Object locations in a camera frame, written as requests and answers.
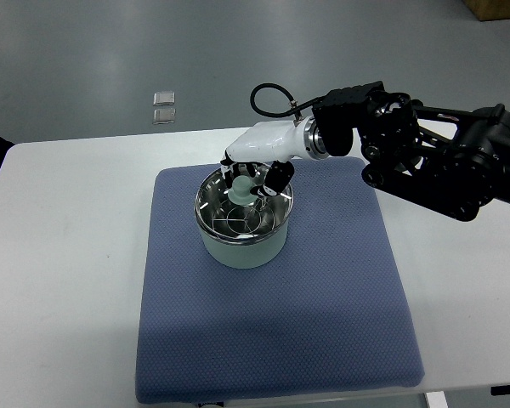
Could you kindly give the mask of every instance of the gray floor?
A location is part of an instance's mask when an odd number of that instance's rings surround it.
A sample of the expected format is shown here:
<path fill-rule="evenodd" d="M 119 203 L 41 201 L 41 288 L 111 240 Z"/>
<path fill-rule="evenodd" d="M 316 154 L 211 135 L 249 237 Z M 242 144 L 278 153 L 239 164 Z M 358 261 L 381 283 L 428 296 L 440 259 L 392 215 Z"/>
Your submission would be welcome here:
<path fill-rule="evenodd" d="M 461 0 L 0 0 L 0 135 L 15 143 L 251 126 L 261 82 L 304 101 L 376 80 L 425 105 L 510 110 L 510 20 L 479 23 Z M 176 92 L 174 124 L 151 123 L 159 90 Z M 448 400 L 510 407 L 489 389 Z"/>

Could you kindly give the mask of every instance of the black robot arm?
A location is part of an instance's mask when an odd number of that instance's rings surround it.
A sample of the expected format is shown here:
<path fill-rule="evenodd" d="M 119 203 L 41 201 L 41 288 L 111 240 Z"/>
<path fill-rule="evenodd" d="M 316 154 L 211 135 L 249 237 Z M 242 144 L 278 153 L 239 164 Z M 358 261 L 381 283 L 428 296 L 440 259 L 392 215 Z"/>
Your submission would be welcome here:
<path fill-rule="evenodd" d="M 291 109 L 269 113 L 255 104 L 262 88 L 253 89 L 253 109 L 264 116 L 295 115 L 312 108 L 315 135 L 331 156 L 346 156 L 357 128 L 369 164 L 362 178 L 370 186 L 446 216 L 470 221 L 480 207 L 496 198 L 510 203 L 510 112 L 504 105 L 473 112 L 423 106 L 406 93 L 388 93 L 382 82 L 334 89 Z M 452 139 L 432 132 L 418 119 L 456 125 Z"/>

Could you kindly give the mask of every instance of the light green object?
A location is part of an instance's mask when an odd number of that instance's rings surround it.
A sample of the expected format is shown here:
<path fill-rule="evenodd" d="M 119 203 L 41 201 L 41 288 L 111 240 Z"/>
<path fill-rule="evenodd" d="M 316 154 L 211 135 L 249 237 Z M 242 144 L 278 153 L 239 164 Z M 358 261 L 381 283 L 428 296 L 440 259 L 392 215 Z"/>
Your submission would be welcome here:
<path fill-rule="evenodd" d="M 254 185 L 249 177 L 238 176 L 232 182 L 232 188 L 229 190 L 229 200 L 239 206 L 246 206 L 254 202 L 257 200 L 257 196 L 250 192 Z"/>
<path fill-rule="evenodd" d="M 256 268 L 272 260 L 286 243 L 292 187 L 275 197 L 250 193 L 264 182 L 267 165 L 254 178 L 240 169 L 230 189 L 216 170 L 201 184 L 195 199 L 195 217 L 207 251 L 221 264 L 237 269 Z"/>
<path fill-rule="evenodd" d="M 229 245 L 216 241 L 200 229 L 207 251 L 221 264 L 237 269 L 250 269 L 264 265 L 280 253 L 286 243 L 287 220 L 269 239 L 251 245 Z"/>

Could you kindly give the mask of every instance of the black cable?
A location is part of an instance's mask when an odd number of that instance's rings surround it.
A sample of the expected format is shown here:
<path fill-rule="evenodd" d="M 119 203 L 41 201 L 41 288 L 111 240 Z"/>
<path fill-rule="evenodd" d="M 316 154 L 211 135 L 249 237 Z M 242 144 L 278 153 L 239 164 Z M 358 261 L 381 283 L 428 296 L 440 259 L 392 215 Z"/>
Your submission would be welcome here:
<path fill-rule="evenodd" d="M 301 104 L 297 107 L 291 108 L 290 110 L 287 110 L 285 112 L 280 112 L 280 113 L 267 112 L 266 110 L 260 109 L 257 106 L 257 104 L 255 103 L 255 95 L 257 94 L 258 91 L 260 91 L 261 89 L 265 89 L 265 88 L 277 89 L 278 91 L 280 91 L 282 94 L 284 94 L 289 99 L 289 102 L 293 102 L 295 99 L 292 97 L 292 95 L 289 91 L 287 91 L 285 88 L 283 88 L 281 85 L 278 85 L 277 83 L 266 82 L 266 83 L 261 83 L 260 85 L 257 85 L 252 90 L 252 94 L 249 96 L 249 103 L 251 104 L 254 111 L 256 111 L 259 115 L 266 116 L 266 117 L 279 118 L 279 117 L 288 117 L 290 115 L 295 115 L 295 117 L 298 120 L 300 118 L 300 112 L 303 109 L 309 108 L 310 106 L 319 102 L 323 98 L 323 97 L 313 98 L 312 100 L 309 100 L 308 102 L 304 102 L 303 104 Z"/>

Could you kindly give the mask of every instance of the small square object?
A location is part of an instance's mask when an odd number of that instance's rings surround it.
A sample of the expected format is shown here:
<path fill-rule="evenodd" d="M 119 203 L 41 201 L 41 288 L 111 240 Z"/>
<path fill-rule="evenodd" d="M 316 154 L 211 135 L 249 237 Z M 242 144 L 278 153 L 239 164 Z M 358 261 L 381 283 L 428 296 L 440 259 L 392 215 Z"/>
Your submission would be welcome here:
<path fill-rule="evenodd" d="M 161 91 L 155 93 L 153 97 L 153 106 L 173 105 L 176 95 L 173 91 Z"/>
<path fill-rule="evenodd" d="M 175 108 L 166 109 L 155 109 L 153 114 L 153 124 L 160 125 L 163 123 L 174 123 L 176 122 L 176 110 Z"/>

